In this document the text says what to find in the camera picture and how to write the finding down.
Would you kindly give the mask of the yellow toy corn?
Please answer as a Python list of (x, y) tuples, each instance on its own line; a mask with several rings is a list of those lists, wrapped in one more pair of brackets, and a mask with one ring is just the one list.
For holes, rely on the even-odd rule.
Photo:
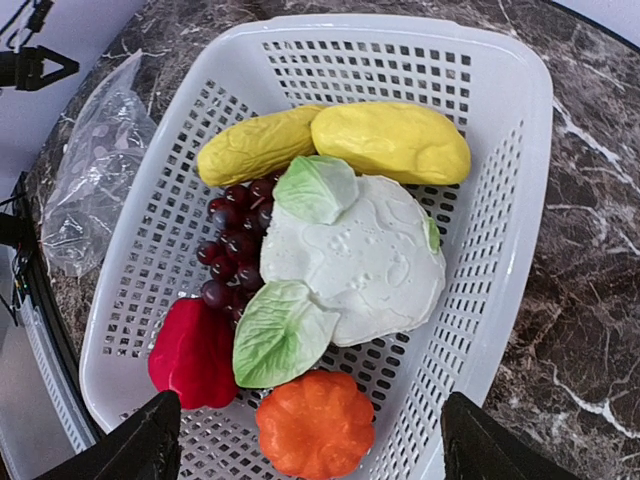
[(321, 105), (299, 106), (254, 117), (220, 132), (198, 153), (200, 178), (209, 186), (230, 186), (312, 154), (311, 123), (323, 109)]

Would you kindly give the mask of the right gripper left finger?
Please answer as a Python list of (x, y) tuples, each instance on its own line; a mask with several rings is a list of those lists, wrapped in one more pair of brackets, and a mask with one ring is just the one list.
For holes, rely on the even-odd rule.
[(42, 479), (176, 479), (181, 464), (181, 405), (158, 393), (94, 446), (45, 472)]

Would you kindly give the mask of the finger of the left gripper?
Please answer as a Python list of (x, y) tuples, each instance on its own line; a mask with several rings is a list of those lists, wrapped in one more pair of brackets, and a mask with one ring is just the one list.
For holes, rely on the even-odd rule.
[(38, 91), (75, 75), (80, 64), (44, 46), (1, 52), (1, 87)]

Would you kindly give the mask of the white toy cauliflower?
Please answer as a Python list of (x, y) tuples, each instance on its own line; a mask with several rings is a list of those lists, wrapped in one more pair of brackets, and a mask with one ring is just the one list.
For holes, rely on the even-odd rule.
[(295, 158), (275, 186), (264, 285), (237, 325), (233, 372), (267, 389), (348, 347), (426, 323), (444, 290), (434, 220), (398, 182), (343, 160)]

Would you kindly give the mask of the clear zip top bag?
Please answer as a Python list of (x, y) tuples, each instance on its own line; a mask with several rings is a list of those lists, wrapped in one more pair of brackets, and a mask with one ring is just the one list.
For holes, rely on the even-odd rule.
[(156, 130), (133, 83), (136, 51), (94, 89), (80, 111), (43, 212), (47, 262), (81, 277), (103, 261)]

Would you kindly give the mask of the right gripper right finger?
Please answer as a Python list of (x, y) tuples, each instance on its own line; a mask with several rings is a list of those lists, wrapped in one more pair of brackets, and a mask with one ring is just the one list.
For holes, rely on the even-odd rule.
[(441, 418), (447, 479), (574, 479), (526, 447), (460, 392), (444, 402)]

